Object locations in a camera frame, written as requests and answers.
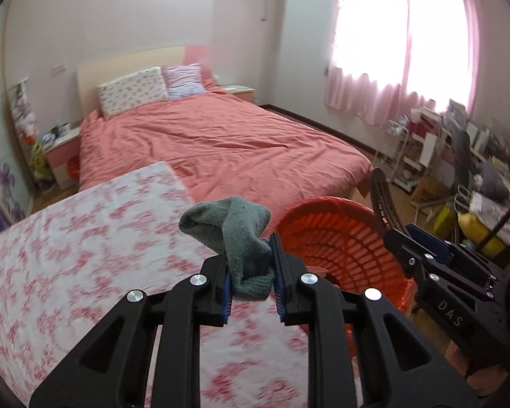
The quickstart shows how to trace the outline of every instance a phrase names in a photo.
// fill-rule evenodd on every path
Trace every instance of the headboard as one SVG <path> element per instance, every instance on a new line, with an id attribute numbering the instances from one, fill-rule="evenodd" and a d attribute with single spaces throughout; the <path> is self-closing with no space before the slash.
<path id="1" fill-rule="evenodd" d="M 150 67 L 180 66 L 195 62 L 208 66 L 206 46 L 179 46 L 134 52 L 82 64 L 78 69 L 78 93 L 83 116 L 100 107 L 98 86 Z"/>

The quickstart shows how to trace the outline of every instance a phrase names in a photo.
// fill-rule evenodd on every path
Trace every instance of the nightstand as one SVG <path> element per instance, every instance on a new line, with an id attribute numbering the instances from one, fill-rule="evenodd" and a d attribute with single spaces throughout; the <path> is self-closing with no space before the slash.
<path id="1" fill-rule="evenodd" d="M 250 103 L 254 102 L 255 89 L 251 89 L 246 86 L 240 86 L 238 84 L 231 84 L 229 86 L 222 86 L 223 90 L 226 90 L 229 94 L 234 95 L 237 98 L 243 99 Z"/>
<path id="2" fill-rule="evenodd" d="M 68 175 L 66 164 L 71 158 L 79 155 L 80 144 L 79 127 L 77 127 L 55 140 L 53 145 L 45 150 L 47 162 L 51 166 L 55 180 L 61 190 L 75 185 Z"/>

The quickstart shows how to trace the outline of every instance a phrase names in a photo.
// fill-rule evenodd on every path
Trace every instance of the white nightstand top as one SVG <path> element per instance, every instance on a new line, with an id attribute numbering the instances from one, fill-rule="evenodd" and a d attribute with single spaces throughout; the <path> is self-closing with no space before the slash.
<path id="1" fill-rule="evenodd" d="M 53 141 L 53 144 L 51 145 L 51 147 L 45 149 L 44 152 L 49 153 L 50 151 L 55 150 L 57 147 L 60 147 L 70 141 L 75 140 L 79 136 L 80 129 L 81 129 L 81 127 L 76 127 L 74 129 L 70 130 L 66 135 L 61 136 L 60 138 Z"/>
<path id="2" fill-rule="evenodd" d="M 226 90 L 229 94 L 245 94 L 246 92 L 254 92 L 255 89 L 240 86 L 239 84 L 229 84 L 228 86 L 222 86 L 223 90 Z"/>

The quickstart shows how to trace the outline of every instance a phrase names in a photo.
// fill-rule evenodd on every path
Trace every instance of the dark baseboard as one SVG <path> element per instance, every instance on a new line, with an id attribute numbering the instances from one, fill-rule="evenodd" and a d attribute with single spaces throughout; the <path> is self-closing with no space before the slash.
<path id="1" fill-rule="evenodd" d="M 284 116 L 288 116 L 290 118 L 296 119 L 297 121 L 300 121 L 301 123 L 304 123 L 306 125 L 309 125 L 310 127 L 313 127 L 314 129 L 321 130 L 322 132 L 328 133 L 329 135 L 332 135 L 339 140 L 342 140 L 348 144 L 351 144 L 352 146 L 358 147 L 365 152 L 368 152 L 372 155 L 376 152 L 372 147 L 363 144 L 360 141 L 357 141 L 356 139 L 353 139 L 351 136 L 347 136 L 346 134 L 339 132 L 338 130 L 335 130 L 327 125 L 318 123 L 317 121 L 314 121 L 313 119 L 306 118 L 305 116 L 296 114 L 294 112 L 290 112 L 289 110 L 286 110 L 281 107 L 273 106 L 272 104 L 263 104 L 262 106 L 259 106 L 265 110 L 275 110 L 276 112 L 281 113 Z"/>

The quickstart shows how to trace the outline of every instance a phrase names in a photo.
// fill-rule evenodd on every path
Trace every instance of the baseboard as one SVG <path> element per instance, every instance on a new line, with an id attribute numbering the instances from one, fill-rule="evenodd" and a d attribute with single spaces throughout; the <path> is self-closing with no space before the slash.
<path id="1" fill-rule="evenodd" d="M 30 200 L 28 201 L 27 205 L 27 213 L 26 216 L 30 216 L 32 214 L 32 209 L 34 208 L 34 195 L 30 195 Z"/>
<path id="2" fill-rule="evenodd" d="M 268 109 L 275 110 L 276 112 L 279 112 L 282 115 L 289 116 L 290 118 L 294 118 L 297 121 L 300 121 L 301 123 L 309 125 L 310 127 L 313 127 L 314 129 L 321 130 L 322 132 L 328 133 L 329 135 L 332 135 L 332 136 L 338 138 L 339 140 L 342 140 L 348 144 L 351 144 L 352 146 L 358 147 L 372 155 L 374 155 L 374 153 L 376 152 L 372 147 L 370 147 L 360 141 L 357 141 L 356 139 L 352 138 L 351 136 L 347 136 L 346 134 L 333 129 L 332 127 L 329 127 L 327 125 L 324 125 L 317 121 L 314 121 L 313 119 L 306 118 L 305 116 L 296 114 L 294 112 L 291 112 L 291 111 L 286 110 L 281 107 L 277 107 L 272 104 L 263 104 L 259 107 L 261 107 L 265 110 L 268 110 Z"/>

